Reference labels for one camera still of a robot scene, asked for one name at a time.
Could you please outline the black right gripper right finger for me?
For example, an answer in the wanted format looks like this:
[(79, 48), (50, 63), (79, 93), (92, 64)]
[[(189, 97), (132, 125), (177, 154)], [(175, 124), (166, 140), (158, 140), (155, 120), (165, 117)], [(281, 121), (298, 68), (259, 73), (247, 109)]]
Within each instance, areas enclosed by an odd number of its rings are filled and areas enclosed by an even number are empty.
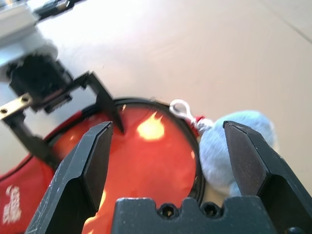
[(251, 127), (225, 121), (223, 129), (241, 194), (261, 199), (279, 234), (310, 234), (312, 197), (286, 161)]

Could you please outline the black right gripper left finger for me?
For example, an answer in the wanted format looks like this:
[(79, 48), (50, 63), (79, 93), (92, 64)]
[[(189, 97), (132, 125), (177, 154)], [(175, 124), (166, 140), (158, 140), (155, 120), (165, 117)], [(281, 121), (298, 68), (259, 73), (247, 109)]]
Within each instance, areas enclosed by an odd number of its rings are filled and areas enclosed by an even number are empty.
[(95, 216), (107, 177), (113, 124), (91, 127), (58, 166), (27, 234), (80, 234)]

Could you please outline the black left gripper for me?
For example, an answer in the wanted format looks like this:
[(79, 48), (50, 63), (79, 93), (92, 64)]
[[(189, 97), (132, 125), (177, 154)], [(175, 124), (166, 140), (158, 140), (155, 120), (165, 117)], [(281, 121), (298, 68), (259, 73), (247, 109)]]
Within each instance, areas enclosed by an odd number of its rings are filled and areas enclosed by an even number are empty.
[[(33, 135), (24, 124), (23, 111), (31, 108), (35, 113), (44, 110), (50, 114), (70, 102), (72, 96), (69, 88), (73, 84), (73, 78), (58, 60), (43, 55), (29, 55), (19, 62), (10, 63), (5, 67), (4, 73), (9, 79), (10, 88), (18, 98), (0, 107), (1, 120), (8, 125), (31, 155), (56, 170), (60, 160), (48, 143)], [(96, 106), (124, 133), (124, 124), (115, 101), (96, 74), (86, 72), (74, 82), (83, 88), (90, 86), (96, 94)]]

